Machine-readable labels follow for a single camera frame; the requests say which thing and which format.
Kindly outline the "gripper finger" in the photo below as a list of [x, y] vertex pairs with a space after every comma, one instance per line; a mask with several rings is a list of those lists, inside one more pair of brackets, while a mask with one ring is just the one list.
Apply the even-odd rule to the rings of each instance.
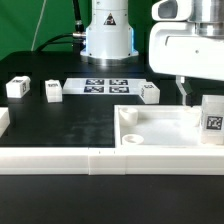
[[176, 77], [176, 85], [179, 89], [179, 92], [182, 96], [182, 104], [184, 106], [191, 104], [191, 94], [192, 94], [192, 88], [190, 85], [189, 80], [184, 76], [177, 76]]

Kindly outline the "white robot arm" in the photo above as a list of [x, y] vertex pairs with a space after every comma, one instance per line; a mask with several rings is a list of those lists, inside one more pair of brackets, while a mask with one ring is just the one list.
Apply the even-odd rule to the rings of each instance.
[[[148, 63], [155, 73], [224, 81], [224, 0], [159, 0], [152, 6]], [[138, 56], [128, 0], [92, 0], [83, 60], [116, 65]]]

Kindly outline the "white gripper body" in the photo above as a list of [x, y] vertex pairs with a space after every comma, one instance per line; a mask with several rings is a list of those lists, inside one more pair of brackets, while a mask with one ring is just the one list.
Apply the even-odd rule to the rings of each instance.
[[155, 73], [224, 81], [224, 0], [159, 0], [152, 18]]

